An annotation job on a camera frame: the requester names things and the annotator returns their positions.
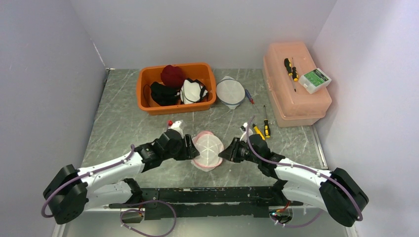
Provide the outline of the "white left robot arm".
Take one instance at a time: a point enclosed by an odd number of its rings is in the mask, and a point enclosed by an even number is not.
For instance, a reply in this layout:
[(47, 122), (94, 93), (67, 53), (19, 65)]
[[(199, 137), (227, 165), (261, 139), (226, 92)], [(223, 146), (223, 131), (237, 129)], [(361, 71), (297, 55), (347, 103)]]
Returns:
[(61, 168), (43, 192), (44, 218), (66, 224), (85, 210), (116, 204), (137, 208), (144, 200), (134, 176), (156, 168), (163, 161), (192, 160), (200, 155), (189, 134), (169, 129), (152, 142), (131, 145), (128, 154), (85, 168)]

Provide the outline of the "white mesh pink-zip laundry bag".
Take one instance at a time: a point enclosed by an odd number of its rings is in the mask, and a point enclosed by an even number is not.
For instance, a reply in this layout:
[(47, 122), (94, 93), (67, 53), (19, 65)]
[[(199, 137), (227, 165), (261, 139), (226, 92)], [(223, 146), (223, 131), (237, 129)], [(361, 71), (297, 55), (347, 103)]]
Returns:
[(192, 159), (191, 164), (197, 169), (209, 172), (220, 166), (223, 159), (218, 155), (224, 150), (222, 141), (210, 131), (201, 131), (192, 138), (199, 155)]

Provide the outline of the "white mesh blue-zip laundry bag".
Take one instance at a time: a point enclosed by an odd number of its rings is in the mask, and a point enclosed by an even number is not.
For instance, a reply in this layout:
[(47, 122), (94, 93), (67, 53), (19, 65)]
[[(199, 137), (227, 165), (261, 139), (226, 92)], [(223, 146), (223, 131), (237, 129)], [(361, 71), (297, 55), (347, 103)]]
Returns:
[(225, 76), (216, 85), (216, 95), (222, 104), (234, 110), (243, 103), (245, 89), (236, 79)]

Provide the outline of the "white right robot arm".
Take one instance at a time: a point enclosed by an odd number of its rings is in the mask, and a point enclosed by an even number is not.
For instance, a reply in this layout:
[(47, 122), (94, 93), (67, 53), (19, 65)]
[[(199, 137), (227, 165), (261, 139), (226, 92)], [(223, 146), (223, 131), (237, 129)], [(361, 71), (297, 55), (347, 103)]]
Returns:
[(250, 141), (234, 138), (219, 157), (240, 163), (249, 161), (267, 177), (277, 179), (272, 198), (278, 205), (288, 201), (302, 202), (328, 214), (339, 224), (351, 227), (362, 221), (362, 211), (369, 198), (347, 171), (315, 169), (277, 154), (257, 135)]

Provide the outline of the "red bra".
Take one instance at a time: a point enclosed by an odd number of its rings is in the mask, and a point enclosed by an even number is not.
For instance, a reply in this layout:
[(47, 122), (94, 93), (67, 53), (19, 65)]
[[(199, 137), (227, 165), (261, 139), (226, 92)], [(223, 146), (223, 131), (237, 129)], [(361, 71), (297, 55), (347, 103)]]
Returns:
[(186, 75), (180, 67), (167, 65), (163, 68), (160, 78), (165, 86), (180, 89), (186, 80)]

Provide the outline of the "black white bra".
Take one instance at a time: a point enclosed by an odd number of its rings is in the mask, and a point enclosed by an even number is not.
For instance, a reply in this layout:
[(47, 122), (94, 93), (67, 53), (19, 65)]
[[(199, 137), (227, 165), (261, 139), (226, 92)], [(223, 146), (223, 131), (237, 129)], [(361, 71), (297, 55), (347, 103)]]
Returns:
[(180, 89), (182, 104), (195, 104), (204, 101), (209, 96), (207, 87), (199, 80), (187, 78)]

